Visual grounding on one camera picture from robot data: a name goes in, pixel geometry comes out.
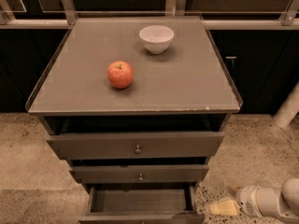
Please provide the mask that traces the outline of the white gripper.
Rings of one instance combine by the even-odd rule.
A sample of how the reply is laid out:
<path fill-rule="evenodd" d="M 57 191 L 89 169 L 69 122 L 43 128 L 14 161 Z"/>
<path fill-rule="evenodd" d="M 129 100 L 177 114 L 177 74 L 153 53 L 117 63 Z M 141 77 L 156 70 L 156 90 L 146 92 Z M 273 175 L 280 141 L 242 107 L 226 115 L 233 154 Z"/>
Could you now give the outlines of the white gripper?
<path fill-rule="evenodd" d="M 209 206 L 210 213 L 213 215 L 237 216 L 239 206 L 241 212 L 248 217 L 260 217 L 261 213 L 257 205 L 258 186 L 245 186 L 236 193 L 236 201 L 226 200 L 212 203 Z"/>

